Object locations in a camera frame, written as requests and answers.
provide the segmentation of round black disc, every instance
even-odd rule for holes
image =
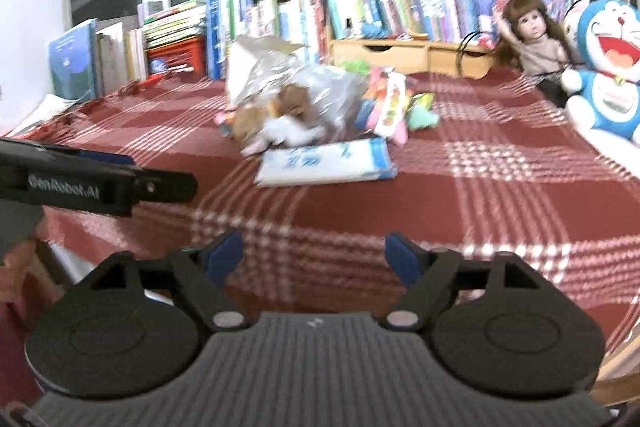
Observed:
[[[61,301],[36,325],[26,355],[56,393],[115,399],[150,391],[181,374],[199,347],[194,322],[178,308],[122,290]]]
[[[604,354],[598,326],[543,292],[484,296],[435,323],[435,354],[459,380],[504,397],[562,396],[593,384]]]

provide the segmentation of orange tongue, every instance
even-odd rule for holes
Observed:
[[[631,55],[623,55],[616,50],[609,50],[605,56],[617,68],[628,70],[633,67],[634,58]]]

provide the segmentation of beige top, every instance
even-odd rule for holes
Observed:
[[[554,73],[564,67],[564,62],[559,60],[562,44],[548,35],[535,42],[519,41],[514,48],[520,54],[522,70],[527,74]]]

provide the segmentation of wooden drawer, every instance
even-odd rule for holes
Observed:
[[[348,60],[366,60],[372,66],[393,66],[404,74],[428,71],[428,43],[424,41],[332,41],[335,66]]]
[[[457,75],[456,57],[458,44],[446,42],[429,42],[428,51],[429,71],[433,73],[445,73]],[[487,74],[494,63],[491,53],[484,48],[469,45],[462,55],[462,76],[482,78]]]

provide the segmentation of blue and white stuffed toy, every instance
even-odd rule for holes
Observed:
[[[640,12],[621,0],[589,4],[578,22],[587,67],[567,69],[566,111],[580,129],[602,129],[640,143]]]

